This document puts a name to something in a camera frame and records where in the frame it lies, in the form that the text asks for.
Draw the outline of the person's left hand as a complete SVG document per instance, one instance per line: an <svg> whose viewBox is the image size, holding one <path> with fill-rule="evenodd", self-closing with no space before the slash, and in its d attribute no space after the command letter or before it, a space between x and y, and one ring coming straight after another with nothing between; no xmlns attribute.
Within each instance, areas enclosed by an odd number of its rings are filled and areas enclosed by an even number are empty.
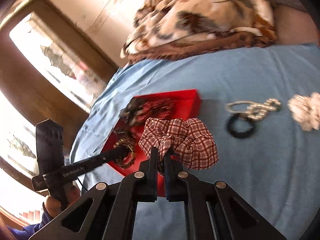
<svg viewBox="0 0 320 240"><path fill-rule="evenodd" d="M68 200L68 206L71 206L80 198L80 190L75 185L72 185L67 189L66 197ZM44 207L46 208L48 214L53 218L62 212L60 201L51 195L48 195L45 198Z"/></svg>

